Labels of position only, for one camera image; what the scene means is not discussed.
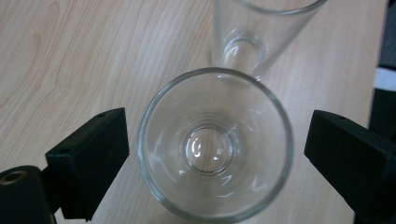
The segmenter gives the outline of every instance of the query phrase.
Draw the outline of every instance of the clear glass cup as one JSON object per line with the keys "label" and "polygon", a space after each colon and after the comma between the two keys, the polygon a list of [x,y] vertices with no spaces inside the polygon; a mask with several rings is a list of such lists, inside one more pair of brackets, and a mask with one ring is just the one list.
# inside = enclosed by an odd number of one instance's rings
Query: clear glass cup
{"label": "clear glass cup", "polygon": [[224,68],[175,78],[142,119],[138,159],[171,212],[236,222],[267,207],[290,172],[292,136],[280,102],[260,82]]}
{"label": "clear glass cup", "polygon": [[212,65],[260,80],[326,0],[214,0]]}

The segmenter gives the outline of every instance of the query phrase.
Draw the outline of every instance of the white strip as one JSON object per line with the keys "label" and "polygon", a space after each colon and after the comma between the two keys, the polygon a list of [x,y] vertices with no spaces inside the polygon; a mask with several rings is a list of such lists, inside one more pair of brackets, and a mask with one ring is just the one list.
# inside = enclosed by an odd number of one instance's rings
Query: white strip
{"label": "white strip", "polygon": [[396,71],[377,68],[374,87],[383,91],[396,91]]}

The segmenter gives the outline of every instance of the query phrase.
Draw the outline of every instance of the light wood surface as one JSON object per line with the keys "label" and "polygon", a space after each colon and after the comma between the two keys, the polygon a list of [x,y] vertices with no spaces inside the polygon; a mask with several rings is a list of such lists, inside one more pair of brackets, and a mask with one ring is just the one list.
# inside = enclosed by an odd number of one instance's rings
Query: light wood surface
{"label": "light wood surface", "polygon": [[[286,187],[243,223],[350,224],[353,212],[304,156],[314,109],[366,125],[387,1],[330,0],[263,79],[287,110],[295,158]],[[189,223],[150,194],[136,134],[153,95],[210,66],[211,1],[0,1],[0,171],[44,154],[94,115],[127,113],[131,156],[92,223]],[[85,223],[64,220],[58,223]]]}

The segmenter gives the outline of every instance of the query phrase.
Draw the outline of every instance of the empty glass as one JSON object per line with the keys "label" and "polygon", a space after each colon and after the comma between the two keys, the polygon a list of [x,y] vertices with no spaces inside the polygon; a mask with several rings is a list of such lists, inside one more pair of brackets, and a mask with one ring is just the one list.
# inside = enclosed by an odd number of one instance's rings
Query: empty glass
{"label": "empty glass", "polygon": [[290,171],[285,111],[260,82],[204,68],[175,78],[152,99],[138,134],[152,194],[171,212],[236,222],[267,207]]}
{"label": "empty glass", "polygon": [[260,80],[326,0],[214,0],[212,63]]}

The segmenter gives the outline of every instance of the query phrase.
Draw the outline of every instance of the circular glass rim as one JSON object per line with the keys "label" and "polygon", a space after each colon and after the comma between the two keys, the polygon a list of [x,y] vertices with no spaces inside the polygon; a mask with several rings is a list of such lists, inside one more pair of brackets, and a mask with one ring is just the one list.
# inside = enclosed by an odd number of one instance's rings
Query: circular glass rim
{"label": "circular glass rim", "polygon": [[247,0],[234,0],[235,3],[242,5],[243,7],[247,7],[253,11],[258,13],[267,14],[271,16],[288,16],[288,15],[298,15],[304,14],[309,11],[313,11],[323,5],[327,0],[317,0],[314,3],[306,6],[306,7],[299,7],[295,9],[288,9],[288,10],[272,10],[264,7],[257,7],[253,4],[249,3]]}
{"label": "circular glass rim", "polygon": [[[205,216],[199,216],[195,215],[193,213],[190,213],[186,210],[183,210],[176,205],[174,205],[172,202],[170,202],[162,193],[161,191],[157,188],[157,186],[153,183],[152,178],[149,174],[146,161],[145,161],[145,156],[144,156],[144,136],[148,124],[148,120],[151,116],[151,113],[153,112],[155,106],[161,101],[161,99],[165,96],[166,93],[168,93],[170,90],[172,90],[177,84],[183,82],[186,79],[189,79],[191,77],[197,77],[201,75],[210,75],[210,74],[224,74],[224,75],[229,75],[229,76],[234,76],[241,78],[245,81],[247,81],[249,84],[255,86],[257,89],[262,91],[263,94],[267,95],[267,97],[271,100],[271,102],[274,104],[276,107],[277,112],[279,113],[279,116],[281,117],[283,121],[283,126],[285,128],[286,132],[286,141],[287,141],[287,148],[286,148],[286,158],[285,158],[285,164],[282,168],[281,175],[279,176],[278,180],[276,181],[276,184],[273,186],[271,191],[264,197],[259,203],[253,205],[250,209],[247,211],[244,211],[240,214],[234,215],[234,216],[227,216],[227,217],[205,217]],[[278,195],[278,193],[282,190],[283,186],[285,185],[285,182],[289,176],[290,169],[291,169],[291,164],[292,164],[292,158],[293,158],[293,137],[292,137],[292,131],[290,127],[290,122],[288,119],[288,116],[283,109],[281,103],[276,99],[275,95],[267,89],[265,86],[263,86],[259,81],[256,81],[251,76],[248,76],[246,74],[243,74],[241,72],[232,70],[232,69],[227,69],[227,68],[218,68],[218,67],[208,67],[208,68],[201,68],[197,70],[190,71],[188,73],[185,73],[179,77],[174,78],[172,81],[170,81],[168,84],[166,84],[151,100],[151,102],[148,105],[148,108],[142,118],[139,132],[138,132],[138,137],[137,137],[137,157],[139,160],[139,165],[140,169],[142,171],[143,177],[145,179],[146,184],[148,185],[151,193],[154,195],[154,197],[169,211],[172,213],[179,215],[181,217],[184,217],[186,219],[194,220],[194,221],[203,221],[203,222],[211,222],[211,223],[222,223],[222,222],[238,222],[242,221],[244,219],[247,219],[249,217],[253,217],[254,215],[258,214],[260,211],[262,211],[264,208],[266,208],[271,201]]]}

